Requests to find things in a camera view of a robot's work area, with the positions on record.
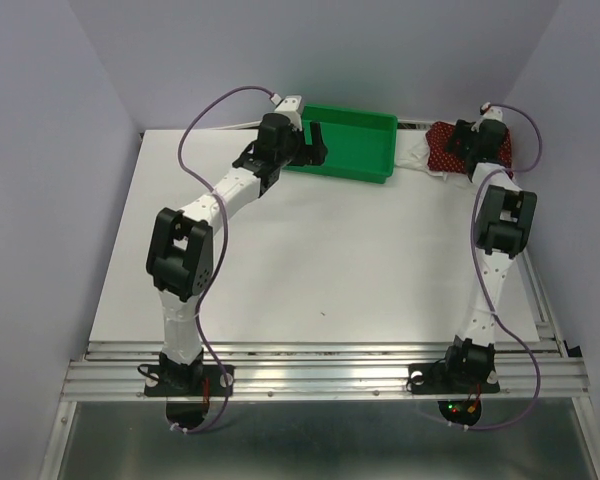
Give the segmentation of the red polka dot skirt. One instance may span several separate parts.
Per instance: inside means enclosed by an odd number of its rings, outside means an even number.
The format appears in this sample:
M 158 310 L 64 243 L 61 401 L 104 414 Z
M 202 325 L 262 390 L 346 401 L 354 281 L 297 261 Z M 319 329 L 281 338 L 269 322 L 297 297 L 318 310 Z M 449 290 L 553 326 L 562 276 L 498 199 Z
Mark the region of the red polka dot skirt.
M 479 163 L 512 167 L 512 140 L 508 127 L 499 120 L 455 124 L 436 121 L 425 134 L 429 148 L 427 167 L 433 172 L 471 177 Z

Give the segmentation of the white skirt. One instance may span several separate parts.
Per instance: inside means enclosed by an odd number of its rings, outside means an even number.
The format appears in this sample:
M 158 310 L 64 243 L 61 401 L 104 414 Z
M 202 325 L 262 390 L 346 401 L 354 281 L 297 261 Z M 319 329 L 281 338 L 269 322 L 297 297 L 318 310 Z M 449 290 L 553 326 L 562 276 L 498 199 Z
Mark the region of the white skirt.
M 461 189 L 474 187 L 474 184 L 469 180 L 465 173 L 448 173 L 431 170 L 428 166 L 429 158 L 430 148 L 425 141 L 422 141 L 401 150 L 396 157 L 395 166 L 424 172 L 431 177 L 440 179 L 449 185 Z

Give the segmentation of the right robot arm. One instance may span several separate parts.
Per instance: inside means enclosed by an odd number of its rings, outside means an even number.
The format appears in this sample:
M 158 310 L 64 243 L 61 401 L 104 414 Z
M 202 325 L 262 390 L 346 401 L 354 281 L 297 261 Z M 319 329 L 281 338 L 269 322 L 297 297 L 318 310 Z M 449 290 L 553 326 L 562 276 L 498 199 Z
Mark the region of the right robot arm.
M 509 130 L 502 109 L 486 106 L 476 122 L 458 121 L 446 149 L 477 187 L 470 220 L 476 284 L 465 319 L 440 366 L 443 384 L 462 390 L 495 371 L 497 305 L 515 258 L 528 243 L 537 195 L 521 189 L 500 158 Z

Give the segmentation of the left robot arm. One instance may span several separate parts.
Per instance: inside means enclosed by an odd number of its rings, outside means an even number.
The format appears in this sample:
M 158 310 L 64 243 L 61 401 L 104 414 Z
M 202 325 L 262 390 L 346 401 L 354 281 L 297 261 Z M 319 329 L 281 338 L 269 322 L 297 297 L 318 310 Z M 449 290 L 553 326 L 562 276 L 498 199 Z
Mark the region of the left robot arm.
M 265 115 L 256 139 L 209 192 L 178 210 L 165 207 L 157 214 L 146 270 L 159 291 L 164 319 L 160 376 L 168 375 L 179 393 L 193 393 L 202 384 L 199 302 L 217 276 L 214 237 L 227 235 L 230 218 L 261 198 L 283 168 L 324 164 L 328 148 L 322 125 L 311 121 L 309 134 L 306 139 L 285 114 Z

